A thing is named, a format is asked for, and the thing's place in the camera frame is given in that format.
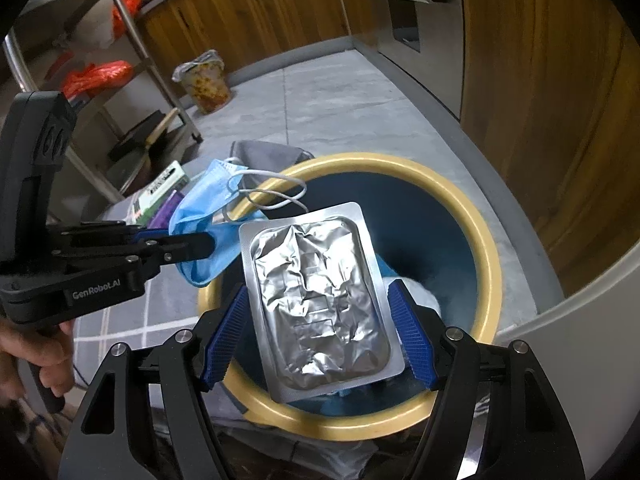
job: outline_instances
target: mask ear loop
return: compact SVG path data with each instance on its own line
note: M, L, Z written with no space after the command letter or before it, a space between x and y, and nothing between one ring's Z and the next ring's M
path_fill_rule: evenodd
M240 159L238 159L237 157L230 157L228 159L225 159L226 162L231 162L234 163L233 161L238 161L242 164L242 161ZM231 180L233 179L233 177L237 176L237 175L246 175L246 174L256 174L256 175L260 175L260 176L266 176L266 177L270 177L270 178L279 178L280 180L287 180L288 182L293 182L294 184L297 184L298 186L300 186L302 188L302 190L300 190L298 193L296 193L294 196L289 196L286 195L282 192L273 190L273 189L260 189L260 188L253 188L253 189L238 189L238 193L240 194L244 194L245 197L247 198L247 200L249 202L251 202L252 204L254 204L258 209L260 210L274 210L274 209L280 209L281 207L286 206L289 203L293 203L296 204L297 206L299 206L300 208L302 208L302 210L305 213L309 212L309 208L304 205L302 202L300 202L300 199L305 195L306 193L306 182L300 178L296 178L294 176L289 176L289 175L284 175L281 173L275 173L274 171L267 171L267 170L238 170L236 172L234 172L234 174L231 175L231 177L229 177L229 179L226 181L226 187L229 191L231 192L235 192L234 189L232 189L231 187ZM276 204L272 204L272 205L262 205L262 204L258 204L257 202L254 202L254 200L251 198L251 193L253 192L257 192L257 193L265 193L265 194L269 194L271 196L277 196L282 198L283 200L281 202L278 202ZM222 216L225 219L226 222L229 223L233 223L233 224L241 224L242 222L237 222L235 220L232 220L231 218L229 218L228 215L228 205L225 206L222 209Z

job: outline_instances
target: crumpled foil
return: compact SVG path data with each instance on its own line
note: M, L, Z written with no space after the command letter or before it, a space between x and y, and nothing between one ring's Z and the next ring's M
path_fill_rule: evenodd
M367 288L357 228L345 218L258 234L253 260L276 373L308 390L379 372L390 345Z

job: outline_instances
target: gray tile floor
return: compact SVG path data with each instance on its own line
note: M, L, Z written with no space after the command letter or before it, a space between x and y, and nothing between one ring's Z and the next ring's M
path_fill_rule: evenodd
M498 328L536 315L518 257L476 182L429 121L358 52L299 63L238 85L234 91L234 98L215 114L203 116L196 108L190 110L204 137L197 149L198 163L227 157L231 143L240 139L289 143L316 156L368 151L420 162L466 193L491 229L504 283ZM147 282L142 298L79 319L75 361L83 377L91 380L117 341L132 348L152 346L180 328L193 326L196 294L168 266ZM157 391L152 400L156 405L160 402Z

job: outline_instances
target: metal shelf pole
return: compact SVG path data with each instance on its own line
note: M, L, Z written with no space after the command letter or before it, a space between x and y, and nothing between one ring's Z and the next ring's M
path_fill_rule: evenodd
M13 28L4 38L2 48L4 49L6 62L9 65L9 69L11 69L14 79L20 86L20 90L22 92L38 91L38 85L36 85L36 82L31 76L31 72L29 72L29 68L22 56L22 50L20 49L20 44L18 43L18 39ZM123 195L103 174L92 170L84 163L84 161L82 161L71 144L69 144L66 149L65 157L66 160L68 160L73 167L76 168L76 170L78 170L78 172L87 179L92 186L94 186L94 189L96 189L110 203L115 204L124 200Z
M202 136L198 131L196 125L189 117L189 114L184 109L182 104L180 104L180 100L176 97L176 95L169 88L169 85L162 79L158 67L156 66L156 62L151 57L148 49L146 48L145 42L142 40L142 36L140 35L140 31L136 27L136 23L133 20L133 17L129 13L127 6L125 5L123 0L113 0L116 8L120 11L120 15L122 16L122 21L127 27L127 31L129 32L129 37L131 39L131 43L133 44L133 48L135 49L138 56L140 56L141 60L148 60L148 69L147 71L151 74L156 86L164 96L164 98L175 108L178 108L178 113L182 122L187 126L187 129L191 133L191 137L193 137L196 142L202 142Z

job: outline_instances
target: screw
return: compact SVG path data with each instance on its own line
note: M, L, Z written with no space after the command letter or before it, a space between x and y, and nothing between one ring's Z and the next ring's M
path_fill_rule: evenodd
M450 328L447 328L445 335L452 341L460 341L465 336L465 333L462 332L462 330L460 330L457 326L452 326Z
M175 335L175 340L178 343L186 343L190 341L192 337L193 333L191 333L191 330L180 330L180 332Z
M513 342L513 349L518 354L526 354L529 351L529 345L526 344L524 341L521 341L520 339L518 339L517 341Z
M127 345L126 343L116 343L115 345L113 345L111 347L111 355L113 356L119 356L124 354L124 352L127 350Z

